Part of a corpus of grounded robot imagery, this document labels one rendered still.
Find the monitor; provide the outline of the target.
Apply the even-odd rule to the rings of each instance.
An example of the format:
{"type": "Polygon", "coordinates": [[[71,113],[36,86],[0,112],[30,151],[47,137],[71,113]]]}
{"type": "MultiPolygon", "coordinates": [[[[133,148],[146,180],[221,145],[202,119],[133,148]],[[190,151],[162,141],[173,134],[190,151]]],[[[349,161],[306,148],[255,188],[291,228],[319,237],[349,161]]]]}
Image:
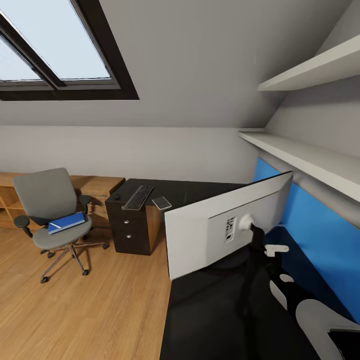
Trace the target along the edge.
{"type": "Polygon", "coordinates": [[[265,234],[281,223],[294,174],[290,170],[164,210],[169,279],[200,269],[240,269],[252,280],[259,264],[250,256],[231,268],[208,266],[248,244],[262,250],[265,234]]]}

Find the notebook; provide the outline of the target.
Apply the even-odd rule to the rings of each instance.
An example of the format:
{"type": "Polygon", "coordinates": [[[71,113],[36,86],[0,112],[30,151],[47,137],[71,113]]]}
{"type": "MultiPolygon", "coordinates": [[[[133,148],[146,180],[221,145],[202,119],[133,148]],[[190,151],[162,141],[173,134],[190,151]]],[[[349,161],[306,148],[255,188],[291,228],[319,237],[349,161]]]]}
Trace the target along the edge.
{"type": "Polygon", "coordinates": [[[172,206],[164,197],[159,197],[159,198],[153,199],[153,202],[157,205],[157,207],[160,210],[164,210],[164,209],[170,208],[172,206]]]}

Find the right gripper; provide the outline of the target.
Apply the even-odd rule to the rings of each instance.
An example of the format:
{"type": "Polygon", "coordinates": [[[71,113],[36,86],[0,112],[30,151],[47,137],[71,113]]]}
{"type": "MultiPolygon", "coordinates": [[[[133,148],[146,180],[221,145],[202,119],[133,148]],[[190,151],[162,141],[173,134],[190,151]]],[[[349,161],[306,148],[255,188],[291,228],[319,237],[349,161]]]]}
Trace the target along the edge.
{"type": "Polygon", "coordinates": [[[253,250],[250,244],[248,245],[249,257],[253,258],[255,264],[262,264],[267,271],[267,267],[270,264],[279,264],[281,266],[282,254],[280,252],[275,252],[275,256],[267,256],[265,254],[265,246],[262,245],[261,251],[253,250]]]}

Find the keyboard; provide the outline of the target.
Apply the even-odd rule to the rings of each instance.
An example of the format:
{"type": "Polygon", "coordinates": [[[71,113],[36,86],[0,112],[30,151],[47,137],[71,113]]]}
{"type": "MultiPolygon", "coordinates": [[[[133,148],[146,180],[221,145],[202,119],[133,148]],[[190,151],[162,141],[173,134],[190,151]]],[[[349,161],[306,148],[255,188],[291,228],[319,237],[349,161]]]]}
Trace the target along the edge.
{"type": "Polygon", "coordinates": [[[154,186],[141,185],[122,209],[139,211],[153,188],[154,186]]]}

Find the folder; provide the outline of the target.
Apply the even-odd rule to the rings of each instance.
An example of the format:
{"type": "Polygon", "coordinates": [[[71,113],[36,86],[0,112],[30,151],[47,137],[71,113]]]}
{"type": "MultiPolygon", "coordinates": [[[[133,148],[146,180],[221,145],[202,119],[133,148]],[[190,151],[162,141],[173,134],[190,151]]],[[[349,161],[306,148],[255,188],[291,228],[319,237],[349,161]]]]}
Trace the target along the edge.
{"type": "Polygon", "coordinates": [[[48,226],[48,233],[53,234],[58,231],[70,228],[72,226],[75,226],[75,225],[78,225],[78,224],[81,224],[84,222],[85,222],[85,220],[84,220],[83,213],[80,211],[80,212],[50,221],[49,226],[48,226]],[[59,225],[62,228],[58,228],[55,225],[52,225],[51,223],[54,223],[55,225],[59,225]]]}

